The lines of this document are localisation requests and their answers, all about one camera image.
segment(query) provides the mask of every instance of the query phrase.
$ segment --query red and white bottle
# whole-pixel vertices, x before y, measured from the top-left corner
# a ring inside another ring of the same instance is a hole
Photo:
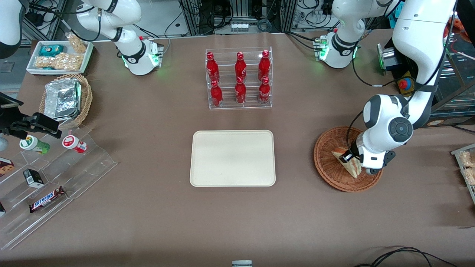
[[[244,79],[240,76],[236,77],[236,102],[238,104],[244,104],[246,102],[246,86],[244,85]]]
[[[262,81],[262,77],[269,75],[270,70],[270,60],[269,60],[269,50],[262,51],[262,58],[259,61],[259,72],[257,78],[259,81]]]
[[[260,104],[266,104],[269,102],[269,94],[270,94],[270,85],[269,85],[269,77],[264,76],[262,78],[262,84],[259,86],[259,96],[258,102]]]
[[[87,150],[87,144],[74,135],[68,135],[63,139],[63,146],[67,149],[75,150],[78,153],[84,153]]]
[[[214,59],[213,52],[208,52],[206,53],[206,58],[208,59],[206,61],[206,70],[208,71],[208,76],[209,78],[215,79],[219,82],[219,69],[218,69],[218,63]]]
[[[236,71],[236,77],[243,77],[244,81],[246,80],[246,63],[244,62],[244,53],[238,52],[236,55],[237,61],[234,65],[234,70]]]
[[[218,86],[218,81],[216,79],[211,81],[211,100],[213,102],[213,106],[223,105],[223,92]]]

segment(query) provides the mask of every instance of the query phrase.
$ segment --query black box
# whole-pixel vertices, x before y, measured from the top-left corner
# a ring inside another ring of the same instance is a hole
[[[2,204],[0,203],[0,217],[2,217],[7,211],[5,210],[5,208],[2,206]]]
[[[45,185],[45,183],[41,179],[39,172],[35,170],[26,169],[25,171],[23,171],[23,176],[25,176],[25,180],[27,180],[27,184],[30,187],[40,188]]]

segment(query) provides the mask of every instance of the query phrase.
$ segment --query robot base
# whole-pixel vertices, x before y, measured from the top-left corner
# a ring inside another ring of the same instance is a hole
[[[142,41],[145,44],[145,54],[139,59],[137,63],[127,62],[122,57],[125,66],[135,75],[145,75],[151,72],[156,67],[162,66],[163,47],[149,40]]]
[[[323,61],[333,68],[344,68],[352,61],[352,50],[351,47],[348,48],[343,51],[344,53],[348,51],[347,54],[342,56],[340,52],[333,47],[332,38],[334,35],[334,32],[330,32],[327,35],[320,36],[320,39],[313,42],[313,47],[317,49],[317,51],[315,51],[315,59],[317,61]]]

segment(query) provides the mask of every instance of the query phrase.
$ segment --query white tray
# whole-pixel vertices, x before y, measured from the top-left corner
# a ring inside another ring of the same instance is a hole
[[[269,130],[198,131],[193,135],[193,186],[272,186],[275,175],[274,135]]]
[[[35,47],[35,50],[33,51],[33,54],[31,55],[30,61],[28,62],[27,66],[27,71],[31,74],[35,75],[63,75],[63,74],[81,74],[84,73],[87,67],[87,63],[89,62],[89,59],[92,54],[92,50],[94,48],[94,45],[92,42],[84,42],[87,47],[86,47],[86,52],[84,53],[84,60],[83,63],[81,64],[81,67],[78,71],[72,71],[72,70],[63,70],[63,69],[42,69],[42,68],[37,68],[35,67],[35,61],[36,57],[39,56],[39,51],[42,46],[48,46],[48,45],[63,45],[64,49],[63,52],[68,53],[68,54],[77,54],[69,41],[40,41]]]

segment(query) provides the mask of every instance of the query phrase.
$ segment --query aluminum foil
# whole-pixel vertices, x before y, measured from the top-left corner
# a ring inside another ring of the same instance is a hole
[[[80,83],[74,78],[61,79],[46,84],[44,114],[57,121],[77,117],[79,115],[78,87],[81,90]]]

